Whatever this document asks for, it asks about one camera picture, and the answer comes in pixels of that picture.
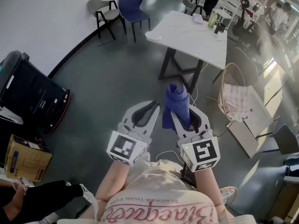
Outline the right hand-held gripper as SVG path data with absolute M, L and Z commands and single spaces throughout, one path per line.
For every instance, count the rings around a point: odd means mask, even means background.
M 213 168 L 220 160 L 220 150 L 217 137 L 212 135 L 208 117 L 200 109 L 189 105 L 190 127 L 187 128 L 183 120 L 171 112 L 175 131 L 180 139 L 177 146 L 191 172 Z

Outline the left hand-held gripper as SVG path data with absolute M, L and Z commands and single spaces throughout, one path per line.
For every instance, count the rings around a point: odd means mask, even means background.
M 144 101 L 129 108 L 118 130 L 113 131 L 110 137 L 107 147 L 110 158 L 130 167 L 134 166 L 152 142 L 149 136 L 159 113 L 160 104 L 156 104 L 154 100 Z M 138 129 L 139 133 L 133 131 L 129 125 Z

